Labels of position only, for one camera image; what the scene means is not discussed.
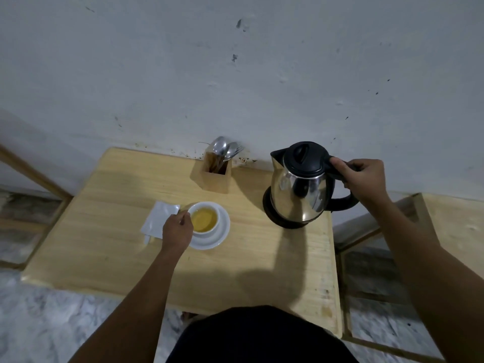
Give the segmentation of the person's left hand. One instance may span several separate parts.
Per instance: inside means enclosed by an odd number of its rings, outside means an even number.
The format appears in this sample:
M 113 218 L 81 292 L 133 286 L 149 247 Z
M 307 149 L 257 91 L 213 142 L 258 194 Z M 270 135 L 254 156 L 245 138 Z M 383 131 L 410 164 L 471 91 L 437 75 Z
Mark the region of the person's left hand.
M 162 255 L 171 255 L 172 257 L 180 257 L 189 246 L 193 231 L 184 230 L 184 213 L 172 214 L 163 226 L 162 235 Z

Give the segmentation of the person's right hand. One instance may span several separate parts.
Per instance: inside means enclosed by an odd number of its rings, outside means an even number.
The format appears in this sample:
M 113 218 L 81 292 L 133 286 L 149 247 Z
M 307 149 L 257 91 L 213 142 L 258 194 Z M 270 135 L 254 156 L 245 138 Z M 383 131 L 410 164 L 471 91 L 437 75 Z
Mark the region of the person's right hand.
M 345 183 L 370 212 L 390 204 L 386 190 L 384 162 L 379 159 L 354 159 L 347 162 L 350 179 Z

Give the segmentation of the white cup of tea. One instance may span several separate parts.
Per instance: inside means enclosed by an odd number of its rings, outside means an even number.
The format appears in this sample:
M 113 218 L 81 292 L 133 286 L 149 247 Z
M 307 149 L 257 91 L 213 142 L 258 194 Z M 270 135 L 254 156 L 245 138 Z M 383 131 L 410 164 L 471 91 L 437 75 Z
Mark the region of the white cup of tea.
M 188 213 L 195 237 L 208 238 L 220 223 L 220 210 L 214 202 L 197 202 L 188 209 Z

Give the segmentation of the steel electric kettle black lid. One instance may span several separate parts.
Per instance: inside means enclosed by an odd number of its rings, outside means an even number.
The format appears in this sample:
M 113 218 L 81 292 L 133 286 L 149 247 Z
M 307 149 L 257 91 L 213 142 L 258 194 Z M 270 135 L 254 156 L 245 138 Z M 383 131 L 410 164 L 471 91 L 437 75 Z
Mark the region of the steel electric kettle black lid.
M 274 172 L 271 201 L 278 214 L 295 222 L 309 221 L 324 211 L 345 211 L 359 203 L 353 193 L 333 198 L 342 177 L 332 157 L 318 143 L 301 141 L 270 153 Z

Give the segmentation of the person's left forearm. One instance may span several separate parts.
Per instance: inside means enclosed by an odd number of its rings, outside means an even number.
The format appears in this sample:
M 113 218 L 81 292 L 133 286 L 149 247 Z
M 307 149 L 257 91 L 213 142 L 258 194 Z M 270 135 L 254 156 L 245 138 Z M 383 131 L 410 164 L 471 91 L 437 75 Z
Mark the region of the person's left forearm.
M 136 286 L 68 363 L 154 363 L 172 276 L 184 251 L 163 244 Z

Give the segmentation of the person's right forearm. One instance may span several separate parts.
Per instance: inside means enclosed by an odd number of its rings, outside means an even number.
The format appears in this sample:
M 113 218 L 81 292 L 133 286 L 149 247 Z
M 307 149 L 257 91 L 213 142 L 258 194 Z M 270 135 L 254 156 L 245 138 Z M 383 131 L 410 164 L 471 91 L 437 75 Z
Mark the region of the person's right forearm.
M 409 220 L 387 195 L 362 201 L 412 304 L 447 363 L 484 363 L 484 280 Z

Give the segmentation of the white paper napkin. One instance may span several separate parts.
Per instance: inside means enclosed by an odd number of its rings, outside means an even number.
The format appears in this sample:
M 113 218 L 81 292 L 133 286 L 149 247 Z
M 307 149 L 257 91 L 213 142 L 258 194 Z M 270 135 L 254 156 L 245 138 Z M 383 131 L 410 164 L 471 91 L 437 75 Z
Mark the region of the white paper napkin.
M 172 215 L 177 214 L 180 205 L 172 205 L 163 201 L 155 202 L 152 210 L 146 218 L 141 232 L 144 234 L 144 244 L 149 244 L 152 238 L 162 238 L 163 226 L 166 220 Z

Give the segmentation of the white saucer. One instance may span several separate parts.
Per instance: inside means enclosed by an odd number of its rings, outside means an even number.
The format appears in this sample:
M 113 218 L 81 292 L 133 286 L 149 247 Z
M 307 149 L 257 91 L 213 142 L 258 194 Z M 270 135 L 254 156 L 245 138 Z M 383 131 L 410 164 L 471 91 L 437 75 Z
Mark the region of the white saucer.
M 220 223 L 215 232 L 208 238 L 192 236 L 189 246 L 196 250 L 209 250 L 220 245 L 228 236 L 230 230 L 230 218 L 228 212 L 219 204 Z

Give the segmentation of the wooden cutlery holder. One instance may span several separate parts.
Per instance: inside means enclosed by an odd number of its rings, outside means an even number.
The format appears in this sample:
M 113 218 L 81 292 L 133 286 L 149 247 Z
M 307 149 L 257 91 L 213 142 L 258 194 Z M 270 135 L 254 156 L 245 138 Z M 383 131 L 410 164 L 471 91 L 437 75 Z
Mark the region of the wooden cutlery holder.
M 232 159 L 224 162 L 220 173 L 211 172 L 216 155 L 206 152 L 202 160 L 195 160 L 190 179 L 205 191 L 228 194 L 232 180 Z

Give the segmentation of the black kettle base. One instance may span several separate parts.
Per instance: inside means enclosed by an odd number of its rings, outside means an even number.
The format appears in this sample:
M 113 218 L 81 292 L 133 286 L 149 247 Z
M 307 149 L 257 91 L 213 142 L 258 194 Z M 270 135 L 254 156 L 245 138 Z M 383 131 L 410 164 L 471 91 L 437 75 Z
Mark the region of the black kettle base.
M 263 210 L 265 214 L 268 216 L 268 218 L 275 224 L 278 225 L 284 229 L 300 229 L 305 227 L 307 224 L 310 222 L 318 219 L 324 212 L 316 216 L 315 218 L 309 220 L 309 221 L 303 221 L 303 222 L 295 222 L 295 221 L 290 221 L 282 217 L 280 214 L 277 213 L 275 210 L 272 201 L 271 201 L 271 191 L 270 191 L 270 186 L 266 189 L 266 191 L 263 194 L 262 198 L 262 205 L 263 205 Z

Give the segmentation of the large metal spoon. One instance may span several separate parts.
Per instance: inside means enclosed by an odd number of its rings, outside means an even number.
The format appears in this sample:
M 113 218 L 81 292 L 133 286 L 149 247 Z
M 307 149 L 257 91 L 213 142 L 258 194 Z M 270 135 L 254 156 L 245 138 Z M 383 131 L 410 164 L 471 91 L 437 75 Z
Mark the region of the large metal spoon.
M 215 156 L 213 164 L 209 167 L 211 173 L 217 173 L 219 171 L 220 165 L 223 164 L 226 156 L 227 148 L 228 141 L 225 136 L 219 136 L 209 144 L 207 151 Z

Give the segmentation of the small metal spoon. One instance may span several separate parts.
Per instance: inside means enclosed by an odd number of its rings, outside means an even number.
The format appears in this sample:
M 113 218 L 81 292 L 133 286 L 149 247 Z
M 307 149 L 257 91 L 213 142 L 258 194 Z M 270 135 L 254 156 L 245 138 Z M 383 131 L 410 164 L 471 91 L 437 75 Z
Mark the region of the small metal spoon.
M 222 159 L 217 171 L 219 172 L 226 162 L 235 157 L 240 152 L 240 145 L 238 142 L 231 142 L 228 144 L 227 151 Z

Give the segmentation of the person's black clothing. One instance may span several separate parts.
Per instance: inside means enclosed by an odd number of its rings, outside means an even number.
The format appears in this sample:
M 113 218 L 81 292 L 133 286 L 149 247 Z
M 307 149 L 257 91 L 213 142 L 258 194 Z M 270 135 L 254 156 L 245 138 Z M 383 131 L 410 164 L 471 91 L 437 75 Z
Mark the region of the person's black clothing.
M 234 307 L 190 323 L 166 363 L 359 363 L 322 327 L 273 306 Z

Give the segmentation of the wooden frame furniture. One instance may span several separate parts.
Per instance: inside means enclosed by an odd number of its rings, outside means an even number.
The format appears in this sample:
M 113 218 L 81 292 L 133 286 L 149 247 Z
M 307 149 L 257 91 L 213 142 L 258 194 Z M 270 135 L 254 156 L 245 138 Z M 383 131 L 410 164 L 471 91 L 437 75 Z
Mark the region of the wooden frame furniture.
M 29 165 L 26 161 L 10 152 L 6 147 L 0 145 L 0 162 L 11 167 L 13 170 L 19 172 L 20 174 L 26 176 L 36 184 L 40 185 L 44 189 L 51 192 L 51 194 L 57 196 L 61 199 L 61 204 L 57 207 L 54 212 L 51 222 L 48 225 L 33 223 L 27 221 L 17 221 L 11 219 L 0 218 L 0 229 L 13 229 L 19 231 L 27 231 L 31 233 L 40 234 L 38 243 L 33 248 L 32 252 L 29 254 L 27 259 L 22 263 L 14 263 L 5 260 L 0 260 L 0 268 L 9 268 L 14 270 L 24 270 L 28 263 L 31 261 L 32 257 L 38 251 L 42 243 L 45 241 L 46 237 L 49 235 L 50 231 L 55 227 L 57 221 L 61 218 L 64 211 L 69 206 L 73 199 L 67 191 L 59 187 L 56 183 L 51 181 L 48 177 L 43 175 L 41 172 L 37 171 L 34 167 Z

